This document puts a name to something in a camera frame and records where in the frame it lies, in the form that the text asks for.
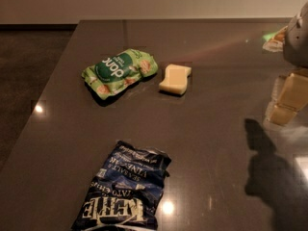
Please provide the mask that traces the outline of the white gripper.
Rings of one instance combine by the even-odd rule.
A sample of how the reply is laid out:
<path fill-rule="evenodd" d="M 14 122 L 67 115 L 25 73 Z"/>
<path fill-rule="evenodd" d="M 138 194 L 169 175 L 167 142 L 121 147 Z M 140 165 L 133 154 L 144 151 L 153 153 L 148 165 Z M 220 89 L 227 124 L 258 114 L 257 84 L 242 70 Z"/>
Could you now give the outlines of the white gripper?
<path fill-rule="evenodd" d="M 308 2 L 288 24 L 283 55 L 287 62 L 305 68 L 275 80 L 267 121 L 279 126 L 288 124 L 308 104 Z"/>

